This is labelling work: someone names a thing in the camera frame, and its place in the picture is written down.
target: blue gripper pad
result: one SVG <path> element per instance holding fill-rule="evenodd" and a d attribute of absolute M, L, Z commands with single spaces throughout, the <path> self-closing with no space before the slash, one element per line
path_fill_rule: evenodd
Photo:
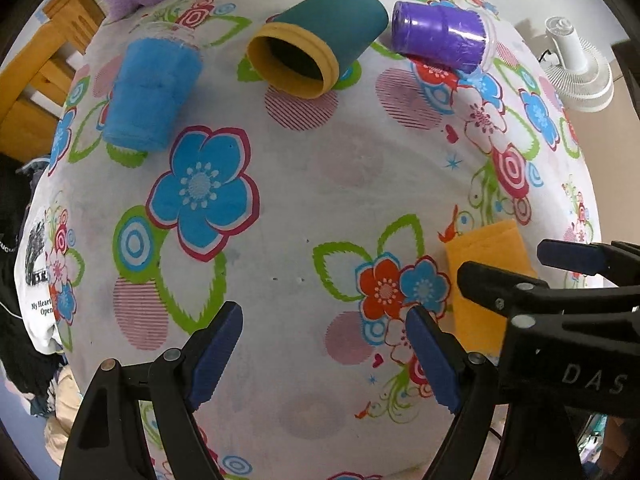
<path fill-rule="evenodd" d="M 414 347 L 415 355 L 438 404 L 447 406 L 451 413 L 457 414 L 462 407 L 458 377 L 436 339 L 420 318 L 418 308 L 422 307 L 413 307 L 406 315 L 406 335 Z"/>
<path fill-rule="evenodd" d="M 588 276 L 604 272 L 608 267 L 602 248 L 558 240 L 542 240 L 538 245 L 538 260 L 547 267 L 572 270 Z"/>
<path fill-rule="evenodd" d="M 218 316 L 223 314 L 225 312 L 221 310 Z M 226 313 L 226 318 L 222 320 L 193 369 L 191 392 L 188 398 L 193 411 L 213 395 L 241 333 L 242 309 L 235 305 Z"/>

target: floor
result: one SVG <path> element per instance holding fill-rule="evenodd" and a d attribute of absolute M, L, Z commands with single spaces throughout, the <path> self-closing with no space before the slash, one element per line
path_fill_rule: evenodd
<path fill-rule="evenodd" d="M 617 64 L 615 92 L 603 111 L 569 111 L 593 180 L 602 240 L 640 244 L 640 120 Z"/>

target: red heart print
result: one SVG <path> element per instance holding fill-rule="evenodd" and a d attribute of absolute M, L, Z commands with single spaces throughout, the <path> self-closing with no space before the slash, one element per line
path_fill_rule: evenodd
<path fill-rule="evenodd" d="M 451 126 L 450 124 L 447 124 L 447 126 L 445 126 L 444 129 L 447 131 L 447 140 L 451 144 L 455 144 L 456 142 L 458 142 L 459 137 L 456 131 L 453 129 L 453 126 Z"/>

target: table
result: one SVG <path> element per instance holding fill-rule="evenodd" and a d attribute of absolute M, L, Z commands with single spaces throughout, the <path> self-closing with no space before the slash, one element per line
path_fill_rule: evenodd
<path fill-rule="evenodd" d="M 489 73 L 410 61 L 383 36 L 304 101 L 244 56 L 299 1 L 168 0 L 103 25 L 36 200 L 51 264 L 66 266 L 50 290 L 81 389 L 103 359 L 151 361 L 233 300 L 244 333 L 195 414 L 226 478 L 372 480 L 424 468 L 452 420 L 403 323 L 418 303 L 450 325 L 444 243 L 515 218 L 535 262 L 545 237 L 599 241 L 598 212 L 558 96 L 489 2 L 407 0 L 489 16 Z M 153 21 L 194 28 L 205 69 L 171 149 L 140 153 L 101 131 L 130 34 Z M 597 284 L 534 266 L 552 286 Z M 171 479 L 149 403 L 142 413 Z"/>

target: yellow cloth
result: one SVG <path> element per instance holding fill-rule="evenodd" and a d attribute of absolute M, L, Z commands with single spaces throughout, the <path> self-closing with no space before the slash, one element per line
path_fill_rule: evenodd
<path fill-rule="evenodd" d="M 536 277 L 515 220 L 504 220 L 454 238 L 446 245 L 456 337 L 466 351 L 498 356 L 506 319 L 462 297 L 458 269 L 473 261 Z"/>

